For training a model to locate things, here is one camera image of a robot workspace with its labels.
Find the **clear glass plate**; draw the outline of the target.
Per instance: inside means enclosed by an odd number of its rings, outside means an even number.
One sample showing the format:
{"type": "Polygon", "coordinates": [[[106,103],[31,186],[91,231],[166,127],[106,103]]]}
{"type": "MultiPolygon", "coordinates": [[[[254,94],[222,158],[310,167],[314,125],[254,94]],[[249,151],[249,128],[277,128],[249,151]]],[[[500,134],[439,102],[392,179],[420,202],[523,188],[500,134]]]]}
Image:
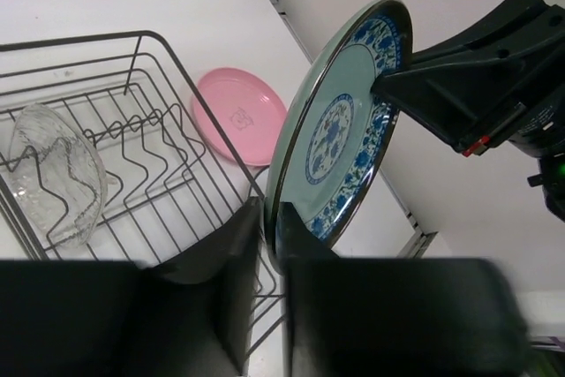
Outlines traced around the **clear glass plate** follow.
{"type": "Polygon", "coordinates": [[[43,243],[76,249],[90,241],[108,199],[109,178],[73,120],[42,103],[3,110],[1,166],[43,243]]]}

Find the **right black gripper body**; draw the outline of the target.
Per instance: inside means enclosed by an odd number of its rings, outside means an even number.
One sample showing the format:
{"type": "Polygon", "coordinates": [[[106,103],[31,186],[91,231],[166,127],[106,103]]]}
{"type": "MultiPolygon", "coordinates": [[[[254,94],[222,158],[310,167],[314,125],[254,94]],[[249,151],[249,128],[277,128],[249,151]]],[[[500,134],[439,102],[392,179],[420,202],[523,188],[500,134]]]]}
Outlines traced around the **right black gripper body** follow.
{"type": "Polygon", "coordinates": [[[528,177],[542,190],[547,209],[564,219],[564,0],[505,0],[514,27],[499,42],[517,67],[511,99],[524,107],[508,130],[508,142],[539,164],[528,177]]]}

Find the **pink plastic plate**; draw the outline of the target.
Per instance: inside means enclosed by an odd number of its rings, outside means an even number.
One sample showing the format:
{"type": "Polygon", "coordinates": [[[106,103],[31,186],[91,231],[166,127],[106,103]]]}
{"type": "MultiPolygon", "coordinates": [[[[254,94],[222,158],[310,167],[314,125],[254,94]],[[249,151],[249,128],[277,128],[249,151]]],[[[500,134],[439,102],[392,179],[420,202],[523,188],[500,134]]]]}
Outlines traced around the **pink plastic plate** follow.
{"type": "Polygon", "coordinates": [[[268,166],[287,110],[262,79],[238,68],[216,68],[197,88],[244,164],[268,166]]]}

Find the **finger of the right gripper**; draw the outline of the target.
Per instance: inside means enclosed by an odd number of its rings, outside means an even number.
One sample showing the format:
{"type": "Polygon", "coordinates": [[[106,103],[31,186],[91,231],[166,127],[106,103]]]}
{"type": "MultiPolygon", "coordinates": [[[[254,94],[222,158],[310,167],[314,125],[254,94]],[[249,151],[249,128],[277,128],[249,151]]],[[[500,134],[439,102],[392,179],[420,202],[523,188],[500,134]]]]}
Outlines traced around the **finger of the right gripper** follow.
{"type": "Polygon", "coordinates": [[[383,73],[373,93],[469,156],[525,112],[515,94],[524,73],[520,59],[428,60],[383,73]]]}
{"type": "Polygon", "coordinates": [[[412,69],[546,69],[552,66],[552,7],[504,0],[460,34],[411,59],[412,69]]]}

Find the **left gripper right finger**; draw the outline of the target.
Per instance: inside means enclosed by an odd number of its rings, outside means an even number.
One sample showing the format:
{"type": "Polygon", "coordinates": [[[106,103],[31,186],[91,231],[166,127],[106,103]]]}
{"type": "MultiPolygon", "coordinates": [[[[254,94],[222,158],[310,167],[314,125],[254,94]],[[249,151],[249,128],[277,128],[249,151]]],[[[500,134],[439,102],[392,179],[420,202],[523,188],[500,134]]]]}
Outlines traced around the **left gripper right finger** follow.
{"type": "Polygon", "coordinates": [[[289,376],[519,376],[528,328],[476,258],[341,257],[290,203],[276,219],[289,376]]]}

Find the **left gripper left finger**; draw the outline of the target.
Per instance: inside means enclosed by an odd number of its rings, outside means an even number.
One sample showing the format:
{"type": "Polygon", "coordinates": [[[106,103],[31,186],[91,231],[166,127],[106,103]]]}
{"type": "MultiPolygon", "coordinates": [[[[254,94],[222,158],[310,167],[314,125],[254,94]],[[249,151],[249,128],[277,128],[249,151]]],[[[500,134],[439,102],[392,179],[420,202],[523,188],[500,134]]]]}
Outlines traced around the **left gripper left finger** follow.
{"type": "Polygon", "coordinates": [[[250,198],[218,230],[152,268],[3,260],[4,376],[241,376],[260,241],[250,198]]]}

